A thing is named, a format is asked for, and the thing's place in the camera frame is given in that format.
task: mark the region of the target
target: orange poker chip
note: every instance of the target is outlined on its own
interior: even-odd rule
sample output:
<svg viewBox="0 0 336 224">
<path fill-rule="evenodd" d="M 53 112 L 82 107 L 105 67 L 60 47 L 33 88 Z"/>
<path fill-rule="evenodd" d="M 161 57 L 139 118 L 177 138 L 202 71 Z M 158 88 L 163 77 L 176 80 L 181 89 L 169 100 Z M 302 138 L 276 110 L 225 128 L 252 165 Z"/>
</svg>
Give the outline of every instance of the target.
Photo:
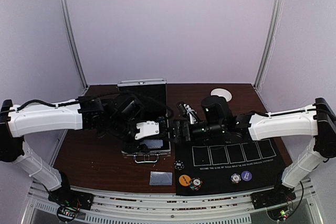
<svg viewBox="0 0 336 224">
<path fill-rule="evenodd" d="M 190 181 L 191 178 L 188 175 L 181 175 L 178 182 L 180 182 L 182 186 L 189 186 Z"/>
</svg>

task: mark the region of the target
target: white disc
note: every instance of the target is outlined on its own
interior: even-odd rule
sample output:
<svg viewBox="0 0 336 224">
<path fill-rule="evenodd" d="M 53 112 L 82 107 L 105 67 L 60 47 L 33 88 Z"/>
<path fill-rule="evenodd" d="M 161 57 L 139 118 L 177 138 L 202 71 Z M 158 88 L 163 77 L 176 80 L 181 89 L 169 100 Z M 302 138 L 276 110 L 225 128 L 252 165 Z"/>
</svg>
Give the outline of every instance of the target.
<svg viewBox="0 0 336 224">
<path fill-rule="evenodd" d="M 226 89 L 214 89 L 211 91 L 211 95 L 224 97 L 227 102 L 232 99 L 232 94 Z"/>
</svg>

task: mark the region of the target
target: black mount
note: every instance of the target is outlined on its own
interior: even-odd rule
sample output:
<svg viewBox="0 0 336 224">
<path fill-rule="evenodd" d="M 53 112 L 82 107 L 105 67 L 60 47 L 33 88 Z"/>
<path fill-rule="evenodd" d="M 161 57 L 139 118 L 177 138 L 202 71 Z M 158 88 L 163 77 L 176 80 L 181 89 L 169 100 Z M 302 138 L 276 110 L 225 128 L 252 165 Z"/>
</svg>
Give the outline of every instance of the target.
<svg viewBox="0 0 336 224">
<path fill-rule="evenodd" d="M 294 189 L 282 185 L 281 177 L 282 173 L 278 175 L 277 183 L 273 189 L 259 191 L 257 193 L 251 194 L 254 209 L 271 207 L 274 205 L 287 203 L 289 199 L 296 199 Z"/>
<path fill-rule="evenodd" d="M 11 100 L 5 100 L 2 104 L 1 111 L 8 111 L 13 106 Z M 22 137 L 12 137 L 11 131 L 8 127 L 8 122 L 11 117 L 8 113 L 2 113 L 0 115 L 0 161 L 13 162 L 19 156 L 24 155 Z"/>
<path fill-rule="evenodd" d="M 336 126 L 335 114 L 324 98 L 316 98 L 318 135 L 315 137 L 314 151 L 322 157 L 336 157 Z"/>
<path fill-rule="evenodd" d="M 62 178 L 61 187 L 54 191 L 49 191 L 48 200 L 56 202 L 59 205 L 70 206 L 75 209 L 79 205 L 80 209 L 90 210 L 94 195 L 70 189 L 67 175 L 63 172 L 59 173 Z"/>
</svg>

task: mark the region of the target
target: poker chip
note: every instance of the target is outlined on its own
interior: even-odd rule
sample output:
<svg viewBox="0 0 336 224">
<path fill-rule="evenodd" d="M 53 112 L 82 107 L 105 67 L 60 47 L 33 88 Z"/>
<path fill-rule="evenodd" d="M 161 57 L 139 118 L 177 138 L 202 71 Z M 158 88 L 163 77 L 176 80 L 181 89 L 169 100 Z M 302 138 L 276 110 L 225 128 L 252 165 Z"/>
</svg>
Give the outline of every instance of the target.
<svg viewBox="0 0 336 224">
<path fill-rule="evenodd" d="M 241 181 L 241 176 L 239 174 L 233 173 L 231 176 L 231 182 L 233 184 L 239 184 L 240 181 Z"/>
<path fill-rule="evenodd" d="M 188 175 L 181 175 L 178 182 L 180 182 L 182 186 L 189 186 L 190 181 L 191 178 Z"/>
<path fill-rule="evenodd" d="M 242 180 L 244 181 L 250 181 L 252 179 L 252 173 L 249 171 L 245 170 L 242 172 Z"/>
<path fill-rule="evenodd" d="M 202 186 L 202 180 L 200 178 L 193 178 L 192 180 L 190 180 L 189 182 L 189 187 L 191 188 L 191 190 L 193 191 L 198 191 L 201 186 Z"/>
<path fill-rule="evenodd" d="M 183 164 L 182 161 L 178 160 L 178 161 L 175 161 L 174 167 L 175 167 L 176 170 L 183 170 L 184 169 L 184 164 Z"/>
</svg>

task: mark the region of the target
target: metal base frame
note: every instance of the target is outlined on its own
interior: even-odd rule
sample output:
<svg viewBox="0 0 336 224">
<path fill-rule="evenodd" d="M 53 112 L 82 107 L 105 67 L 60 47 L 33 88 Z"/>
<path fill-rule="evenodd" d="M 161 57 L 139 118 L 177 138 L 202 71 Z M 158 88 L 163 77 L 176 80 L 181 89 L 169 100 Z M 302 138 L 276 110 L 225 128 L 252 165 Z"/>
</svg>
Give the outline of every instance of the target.
<svg viewBox="0 0 336 224">
<path fill-rule="evenodd" d="M 310 179 L 303 181 L 304 199 L 308 202 L 310 214 L 316 224 L 323 224 L 315 190 Z M 195 223 L 252 223 L 251 215 L 265 208 L 254 209 L 250 194 L 220 194 L 210 196 L 183 197 L 173 194 L 132 194 L 113 191 L 91 190 L 73 187 L 94 194 L 90 211 L 81 210 L 76 218 L 83 223 L 131 223 L 131 224 L 195 224 Z M 301 194 L 301 187 L 295 189 Z M 22 224 L 34 224 L 34 211 L 55 214 L 58 206 L 48 201 L 48 194 L 39 182 L 33 182 L 23 214 Z"/>
</svg>

